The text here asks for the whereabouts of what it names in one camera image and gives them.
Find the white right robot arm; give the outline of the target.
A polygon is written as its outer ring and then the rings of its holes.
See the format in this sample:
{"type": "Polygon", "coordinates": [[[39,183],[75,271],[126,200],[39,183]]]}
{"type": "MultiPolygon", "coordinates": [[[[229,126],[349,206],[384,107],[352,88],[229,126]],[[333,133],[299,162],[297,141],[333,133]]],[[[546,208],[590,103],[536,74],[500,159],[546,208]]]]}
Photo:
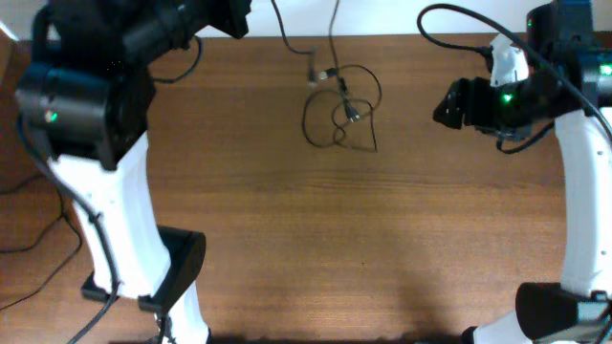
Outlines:
{"type": "Polygon", "coordinates": [[[479,53],[491,77],[453,82],[434,110],[521,152],[554,133],[563,161],[566,249],[555,283],[519,286],[513,310],[461,334],[464,343],[605,343],[611,338],[611,53],[588,1],[528,13],[526,37],[505,28],[479,53]]]}

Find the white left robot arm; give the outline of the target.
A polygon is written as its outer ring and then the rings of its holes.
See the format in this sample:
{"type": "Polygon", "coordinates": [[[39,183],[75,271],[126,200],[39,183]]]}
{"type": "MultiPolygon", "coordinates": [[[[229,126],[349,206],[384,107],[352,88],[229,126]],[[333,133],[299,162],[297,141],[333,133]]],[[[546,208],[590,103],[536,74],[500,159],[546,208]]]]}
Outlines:
{"type": "Polygon", "coordinates": [[[248,32],[247,1],[50,1],[33,20],[32,61],[15,96],[18,132],[72,199],[94,269],[82,295],[124,297],[156,317],[160,343],[207,343],[196,280],[207,240],[159,225],[147,183],[152,62],[213,27],[248,32]]]}

